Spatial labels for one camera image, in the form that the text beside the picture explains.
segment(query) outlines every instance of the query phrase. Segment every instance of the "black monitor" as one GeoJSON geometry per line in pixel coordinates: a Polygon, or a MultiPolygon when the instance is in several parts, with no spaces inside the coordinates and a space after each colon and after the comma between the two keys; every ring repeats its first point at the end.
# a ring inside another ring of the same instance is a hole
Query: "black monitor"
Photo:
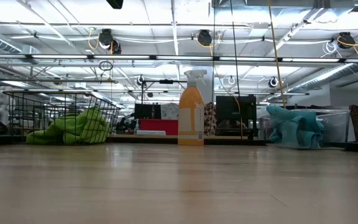
{"type": "Polygon", "coordinates": [[[252,131],[253,134],[257,133],[256,125],[256,97],[249,96],[236,96],[240,104],[240,111],[238,104],[233,96],[217,96],[216,97],[216,126],[222,121],[229,120],[231,123],[240,121],[240,114],[242,122],[246,126],[246,130],[252,131]]]}
{"type": "Polygon", "coordinates": [[[135,104],[135,119],[161,119],[161,105],[135,104]]]}

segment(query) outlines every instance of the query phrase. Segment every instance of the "white spray bottle trigger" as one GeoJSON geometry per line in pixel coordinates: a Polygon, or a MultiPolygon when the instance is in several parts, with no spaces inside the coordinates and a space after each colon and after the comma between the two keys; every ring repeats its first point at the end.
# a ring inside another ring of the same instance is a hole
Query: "white spray bottle trigger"
{"type": "Polygon", "coordinates": [[[198,78],[201,79],[201,81],[203,82],[203,84],[205,85],[205,81],[204,81],[204,75],[207,74],[206,70],[189,70],[185,72],[185,75],[187,76],[187,85],[189,86],[189,84],[191,86],[193,86],[193,83],[195,85],[196,81],[198,78]]]}

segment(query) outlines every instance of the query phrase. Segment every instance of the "green cloth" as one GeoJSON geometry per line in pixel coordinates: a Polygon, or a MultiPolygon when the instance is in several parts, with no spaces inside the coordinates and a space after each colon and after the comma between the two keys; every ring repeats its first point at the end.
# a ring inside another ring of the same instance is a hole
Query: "green cloth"
{"type": "Polygon", "coordinates": [[[84,110],[79,115],[57,118],[46,130],[27,136],[29,144],[84,144],[105,142],[110,125],[102,117],[99,108],[84,110]]]}
{"type": "Polygon", "coordinates": [[[319,149],[324,126],[313,111],[290,111],[279,106],[266,107],[274,128],[269,140],[297,149],[319,149]]]}

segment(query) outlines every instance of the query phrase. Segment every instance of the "red box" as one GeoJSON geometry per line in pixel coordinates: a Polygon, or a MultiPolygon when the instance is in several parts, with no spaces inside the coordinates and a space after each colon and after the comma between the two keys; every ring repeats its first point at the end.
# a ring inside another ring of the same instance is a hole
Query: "red box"
{"type": "Polygon", "coordinates": [[[165,131],[167,135],[178,135],[178,120],[171,119],[139,119],[140,130],[165,131]]]}

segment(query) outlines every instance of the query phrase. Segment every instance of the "ceiling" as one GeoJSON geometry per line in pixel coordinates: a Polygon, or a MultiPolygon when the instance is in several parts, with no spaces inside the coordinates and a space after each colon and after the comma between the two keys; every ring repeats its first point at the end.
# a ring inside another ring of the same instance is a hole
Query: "ceiling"
{"type": "MultiPolygon", "coordinates": [[[[271,40],[272,30],[267,28],[270,22],[268,14],[260,14],[257,11],[242,13],[236,10],[233,16],[236,28],[232,29],[232,17],[223,9],[209,8],[211,0],[126,0],[121,10],[112,9],[105,0],[31,0],[28,1],[38,15],[52,26],[65,38],[87,38],[91,29],[97,31],[92,34],[96,37],[99,29],[105,27],[112,29],[112,34],[119,39],[123,55],[197,55],[209,56],[210,49],[201,47],[195,36],[200,29],[209,29],[211,35],[217,40],[214,47],[214,56],[271,56],[273,43],[271,40]],[[173,15],[175,16],[176,28],[172,26],[173,15]],[[178,48],[175,50],[175,37],[178,39],[178,48]],[[245,43],[247,40],[261,39],[266,41],[255,41],[245,43]],[[128,39],[139,39],[139,42],[130,42],[128,39]],[[167,40],[164,43],[145,43],[148,40],[167,40]]],[[[276,40],[294,30],[297,24],[301,23],[310,9],[286,8],[285,10],[274,9],[273,27],[276,40]]],[[[358,43],[358,12],[332,15],[325,12],[319,18],[310,20],[301,29],[293,33],[287,44],[278,48],[279,57],[350,57],[357,55],[353,48],[340,49],[332,54],[326,54],[324,48],[326,43],[316,44],[315,42],[328,41],[331,37],[337,37],[340,32],[350,32],[358,43]]],[[[57,40],[59,36],[46,26],[40,17],[19,4],[16,0],[0,0],[0,34],[14,44],[31,45],[39,50],[40,54],[109,54],[106,50],[98,47],[92,50],[87,40],[74,41],[74,46],[68,45],[65,41],[57,40]]],[[[119,70],[113,69],[105,72],[99,68],[94,71],[87,66],[84,67],[52,67],[40,72],[37,78],[62,77],[87,80],[95,79],[95,76],[103,78],[113,77],[119,83],[87,83],[88,88],[99,90],[133,90],[139,88],[134,86],[136,78],[143,75],[149,80],[172,79],[186,80],[184,72],[192,69],[192,64],[163,64],[159,67],[122,67],[119,70]]],[[[12,67],[21,73],[30,73],[30,67],[12,67]]],[[[39,72],[43,67],[34,67],[39,72]]],[[[284,86],[302,80],[302,78],[317,72],[322,67],[285,67],[280,66],[281,78],[284,86]]],[[[255,91],[277,91],[270,89],[267,85],[269,78],[277,77],[277,68],[268,66],[240,65],[217,65],[213,72],[214,76],[222,79],[225,88],[234,88],[228,81],[230,77],[239,75],[239,87],[241,90],[255,91]]],[[[215,82],[215,87],[221,88],[220,82],[215,82]]],[[[179,90],[179,85],[154,84],[150,90],[179,90]]],[[[162,95],[161,99],[177,100],[179,94],[162,95]]],[[[130,101],[128,94],[114,95],[116,101],[130,101]]]]}

